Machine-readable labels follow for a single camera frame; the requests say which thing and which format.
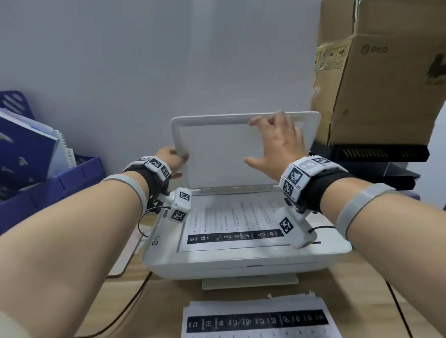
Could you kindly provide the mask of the stack of printed paper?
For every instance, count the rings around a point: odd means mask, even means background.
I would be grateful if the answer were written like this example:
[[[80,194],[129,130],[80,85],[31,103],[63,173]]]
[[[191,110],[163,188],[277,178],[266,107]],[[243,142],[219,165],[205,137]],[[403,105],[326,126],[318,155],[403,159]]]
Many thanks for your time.
[[[253,301],[190,302],[181,338],[343,338],[313,292]]]

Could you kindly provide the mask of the blue file tray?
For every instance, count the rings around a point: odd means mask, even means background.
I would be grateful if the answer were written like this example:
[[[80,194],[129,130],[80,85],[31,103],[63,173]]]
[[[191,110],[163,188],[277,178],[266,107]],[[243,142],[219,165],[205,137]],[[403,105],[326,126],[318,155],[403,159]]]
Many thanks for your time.
[[[36,121],[31,107],[20,91],[0,91],[0,109],[42,132],[56,130]],[[106,177],[99,157],[75,155],[77,166],[20,190],[0,185],[0,235],[16,224],[70,195],[99,183]]]

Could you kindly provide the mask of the person's left hand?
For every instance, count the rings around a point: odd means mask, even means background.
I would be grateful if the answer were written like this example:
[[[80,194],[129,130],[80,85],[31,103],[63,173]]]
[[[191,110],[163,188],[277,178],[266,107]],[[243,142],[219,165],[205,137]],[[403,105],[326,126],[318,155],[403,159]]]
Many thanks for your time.
[[[172,171],[180,171],[181,167],[188,161],[189,154],[178,155],[175,148],[163,147],[160,148],[155,155],[159,159],[165,162]]]

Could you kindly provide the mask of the white printer scanner lid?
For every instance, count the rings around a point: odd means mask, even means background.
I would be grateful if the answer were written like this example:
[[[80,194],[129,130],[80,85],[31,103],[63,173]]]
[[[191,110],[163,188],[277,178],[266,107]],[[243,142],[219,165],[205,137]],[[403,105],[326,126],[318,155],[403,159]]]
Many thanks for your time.
[[[262,172],[250,168],[245,157],[263,156],[258,127],[248,122],[272,113],[181,116],[171,120],[174,147],[189,159],[182,167],[181,183],[190,189],[260,187],[277,185]]]

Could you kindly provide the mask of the person's right hand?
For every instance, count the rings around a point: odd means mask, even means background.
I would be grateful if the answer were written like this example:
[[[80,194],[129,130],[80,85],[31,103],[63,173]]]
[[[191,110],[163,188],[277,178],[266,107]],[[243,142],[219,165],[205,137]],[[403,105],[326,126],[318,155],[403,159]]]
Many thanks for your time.
[[[303,136],[291,118],[283,111],[276,111],[269,116],[252,118],[248,125],[258,127],[263,140],[263,156],[270,172],[266,174],[276,182],[292,162],[308,155]]]

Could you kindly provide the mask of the white printer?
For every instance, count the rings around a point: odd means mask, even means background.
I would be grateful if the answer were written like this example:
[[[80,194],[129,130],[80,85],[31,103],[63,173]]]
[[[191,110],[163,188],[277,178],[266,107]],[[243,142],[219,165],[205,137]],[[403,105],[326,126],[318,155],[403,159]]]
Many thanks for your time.
[[[193,196],[220,194],[255,194],[280,192],[277,186],[192,189]],[[184,223],[171,223],[168,211],[161,211],[142,253],[142,261],[151,272],[170,280],[202,280],[203,289],[243,287],[243,282],[230,279],[265,276],[267,284],[296,284],[297,273],[329,268],[352,251],[351,244],[332,228],[320,213],[310,213],[306,220],[317,234],[317,240],[296,249],[282,246],[179,252]]]

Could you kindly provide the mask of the person's right forearm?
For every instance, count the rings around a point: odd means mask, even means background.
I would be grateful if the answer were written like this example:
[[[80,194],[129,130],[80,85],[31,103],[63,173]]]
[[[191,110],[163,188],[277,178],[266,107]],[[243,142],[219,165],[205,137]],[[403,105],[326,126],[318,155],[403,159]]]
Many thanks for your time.
[[[350,222],[347,239],[446,337],[446,211],[385,193]]]

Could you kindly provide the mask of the blue book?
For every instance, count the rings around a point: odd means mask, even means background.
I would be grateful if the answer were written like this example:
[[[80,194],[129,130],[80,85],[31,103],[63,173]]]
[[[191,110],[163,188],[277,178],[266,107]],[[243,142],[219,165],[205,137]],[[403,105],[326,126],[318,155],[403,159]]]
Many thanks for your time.
[[[58,143],[0,109],[0,185],[20,190],[46,181]]]

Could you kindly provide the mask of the brown cardboard box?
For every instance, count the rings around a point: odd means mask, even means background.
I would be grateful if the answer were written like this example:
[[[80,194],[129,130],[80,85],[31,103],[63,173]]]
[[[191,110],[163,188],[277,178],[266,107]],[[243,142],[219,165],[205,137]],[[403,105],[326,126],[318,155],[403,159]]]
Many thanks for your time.
[[[446,100],[446,0],[322,0],[315,141],[430,142]]]

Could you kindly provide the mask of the black printer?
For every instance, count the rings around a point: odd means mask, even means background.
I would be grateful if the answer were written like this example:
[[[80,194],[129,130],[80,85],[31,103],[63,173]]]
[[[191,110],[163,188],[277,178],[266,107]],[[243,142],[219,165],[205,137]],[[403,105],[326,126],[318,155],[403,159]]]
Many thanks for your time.
[[[413,190],[421,175],[399,166],[400,163],[426,162],[426,145],[407,144],[332,144],[314,141],[311,155],[336,162],[352,175],[371,183],[385,183],[396,190]]]

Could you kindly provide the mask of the person's left forearm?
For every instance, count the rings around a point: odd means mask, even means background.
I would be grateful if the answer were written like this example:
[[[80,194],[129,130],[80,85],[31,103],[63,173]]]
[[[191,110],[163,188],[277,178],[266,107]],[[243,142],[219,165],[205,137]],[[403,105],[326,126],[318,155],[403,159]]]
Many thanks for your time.
[[[102,181],[0,236],[0,338],[73,338],[141,214]]]

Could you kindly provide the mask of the black wristband with marker cubes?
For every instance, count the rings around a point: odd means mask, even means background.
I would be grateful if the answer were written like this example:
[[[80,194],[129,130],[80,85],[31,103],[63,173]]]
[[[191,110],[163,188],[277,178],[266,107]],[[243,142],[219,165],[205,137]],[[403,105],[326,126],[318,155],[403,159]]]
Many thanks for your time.
[[[327,187],[343,178],[355,176],[335,162],[310,154],[287,166],[279,187],[298,213],[320,212],[320,201]]]
[[[146,196],[141,184],[133,178],[124,175],[125,172],[136,172],[144,178],[148,186],[149,197]],[[120,181],[129,185],[137,193],[141,203],[142,214],[146,212],[150,203],[157,200],[160,193],[169,192],[168,186],[171,170],[164,161],[156,156],[144,156],[131,162],[120,176],[123,176],[123,178],[120,178]]]

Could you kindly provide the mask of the printed paper sheet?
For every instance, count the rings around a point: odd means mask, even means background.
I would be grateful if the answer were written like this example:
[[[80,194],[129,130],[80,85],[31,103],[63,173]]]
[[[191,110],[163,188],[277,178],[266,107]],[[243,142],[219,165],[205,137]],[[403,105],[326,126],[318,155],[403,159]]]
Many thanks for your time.
[[[179,252],[287,245],[275,218],[291,202],[280,192],[193,196]]]

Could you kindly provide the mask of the white spiral notebook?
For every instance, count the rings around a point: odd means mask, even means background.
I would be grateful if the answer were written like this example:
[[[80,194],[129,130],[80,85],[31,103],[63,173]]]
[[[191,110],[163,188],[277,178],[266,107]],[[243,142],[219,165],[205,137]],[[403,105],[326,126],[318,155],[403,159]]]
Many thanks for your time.
[[[47,179],[59,176],[77,166],[74,151],[68,147],[63,134],[59,130],[52,130],[50,135],[58,138],[58,142],[49,166]]]

